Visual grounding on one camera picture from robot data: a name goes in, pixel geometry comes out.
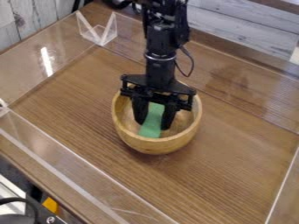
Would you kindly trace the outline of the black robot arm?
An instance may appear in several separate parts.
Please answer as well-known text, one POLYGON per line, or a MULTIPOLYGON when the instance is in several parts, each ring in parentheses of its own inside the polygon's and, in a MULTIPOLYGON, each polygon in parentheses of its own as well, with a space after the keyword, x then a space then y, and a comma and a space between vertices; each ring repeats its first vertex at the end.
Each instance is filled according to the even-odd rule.
POLYGON ((161 129, 170 128, 180 110, 192 110, 196 91, 174 78, 176 50, 186 53, 188 0, 133 0, 141 4, 145 74, 122 74, 120 94, 130 99, 134 121, 145 122, 149 103, 164 105, 161 129))

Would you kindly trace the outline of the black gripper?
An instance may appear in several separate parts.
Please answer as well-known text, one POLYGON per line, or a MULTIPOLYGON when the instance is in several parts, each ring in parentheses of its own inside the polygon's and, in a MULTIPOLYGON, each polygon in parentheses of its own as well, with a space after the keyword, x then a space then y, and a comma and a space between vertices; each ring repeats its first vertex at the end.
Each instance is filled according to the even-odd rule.
POLYGON ((122 74, 120 93, 132 101, 134 121, 142 124, 148 114, 148 104, 162 104, 161 130, 170 128, 177 110, 192 110, 196 90, 177 80, 161 86, 150 86, 142 74, 122 74))

